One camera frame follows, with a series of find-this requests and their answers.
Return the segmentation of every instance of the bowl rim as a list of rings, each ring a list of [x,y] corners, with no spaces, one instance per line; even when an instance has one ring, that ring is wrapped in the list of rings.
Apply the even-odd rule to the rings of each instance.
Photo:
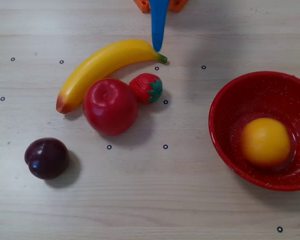
[[[256,71],[256,72],[251,72],[251,73],[241,75],[241,76],[231,80],[230,82],[228,82],[225,86],[223,86],[221,88],[221,90],[214,97],[213,102],[211,104],[210,111],[209,111],[209,117],[208,117],[210,137],[211,137],[212,143],[214,145],[214,148],[217,151],[217,153],[219,154],[220,158],[224,161],[224,163],[232,171],[234,171],[238,176],[240,176],[244,180],[246,180],[254,185],[257,185],[259,187],[262,187],[264,189],[269,189],[269,190],[274,190],[274,191],[282,191],[282,192],[299,191],[300,184],[294,185],[294,186],[274,185],[271,183],[266,183],[266,182],[260,181],[256,178],[249,176],[247,173],[243,172],[235,164],[232,163],[232,161],[226,156],[226,154],[222,150],[219,142],[216,141],[217,138],[216,138],[215,125],[214,125],[215,112],[216,112],[216,106],[218,105],[223,94],[226,91],[228,91],[231,87],[233,87],[234,85],[236,85],[242,81],[245,81],[245,80],[249,79],[250,77],[264,76],[264,75],[273,75],[275,77],[281,77],[281,78],[284,77],[284,78],[288,78],[288,79],[292,80],[293,82],[300,84],[300,79],[295,77],[294,75],[290,75],[290,74],[282,73],[282,72],[276,72],[276,71]]]

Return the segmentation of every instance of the blue utensil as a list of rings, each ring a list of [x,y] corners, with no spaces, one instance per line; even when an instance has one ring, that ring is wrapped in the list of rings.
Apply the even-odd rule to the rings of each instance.
[[[159,52],[164,40],[166,15],[170,0],[149,0],[151,7],[152,45]]]

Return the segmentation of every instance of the strawberry leaves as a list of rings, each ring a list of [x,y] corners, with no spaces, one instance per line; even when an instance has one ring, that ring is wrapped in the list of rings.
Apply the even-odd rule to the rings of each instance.
[[[150,82],[149,85],[153,88],[153,90],[148,91],[147,93],[151,95],[151,97],[148,99],[148,103],[153,103],[157,101],[163,91],[162,87],[162,81],[159,79],[155,79],[155,82]]]

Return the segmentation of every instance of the plastic fruit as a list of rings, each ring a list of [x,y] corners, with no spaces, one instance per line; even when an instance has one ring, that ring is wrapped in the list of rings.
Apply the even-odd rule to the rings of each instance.
[[[129,83],[130,88],[143,104],[157,101],[163,91],[161,79],[150,73],[143,73]]]
[[[57,97],[56,110],[62,114],[71,112],[96,81],[126,65],[150,60],[165,64],[168,59],[140,39],[122,40],[100,49],[81,63],[66,80]]]
[[[86,93],[83,113],[97,132],[116,136],[136,121],[139,103],[131,88],[118,79],[97,81]]]
[[[30,172],[39,179],[54,179],[69,165],[66,146],[55,138],[40,138],[31,143],[24,153]]]
[[[290,152],[290,138],[285,126],[272,118],[258,118],[243,129],[242,152],[253,165],[270,168],[281,165]]]

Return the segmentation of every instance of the banana tip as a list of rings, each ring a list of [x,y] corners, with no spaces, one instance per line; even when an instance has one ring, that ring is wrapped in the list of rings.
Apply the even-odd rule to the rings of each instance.
[[[63,97],[61,97],[60,95],[56,99],[55,108],[61,114],[67,114],[67,113],[69,113],[72,110],[71,106],[69,106],[68,104],[66,104],[65,101],[63,100]]]

